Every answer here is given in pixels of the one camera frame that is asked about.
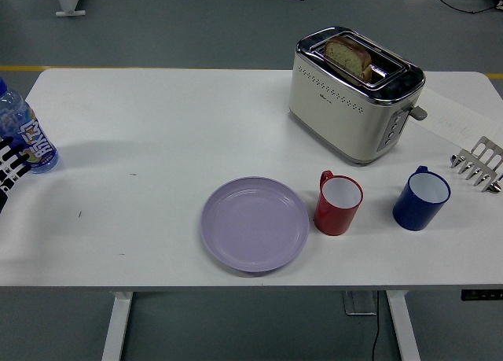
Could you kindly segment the left white-black robot hand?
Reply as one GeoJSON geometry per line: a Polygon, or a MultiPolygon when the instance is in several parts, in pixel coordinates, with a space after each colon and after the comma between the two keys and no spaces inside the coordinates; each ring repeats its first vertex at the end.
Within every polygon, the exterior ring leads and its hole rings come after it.
{"type": "Polygon", "coordinates": [[[21,146],[13,146],[13,137],[1,138],[1,207],[8,201],[8,192],[15,183],[31,170],[27,165],[28,155],[21,153],[21,146]]]}

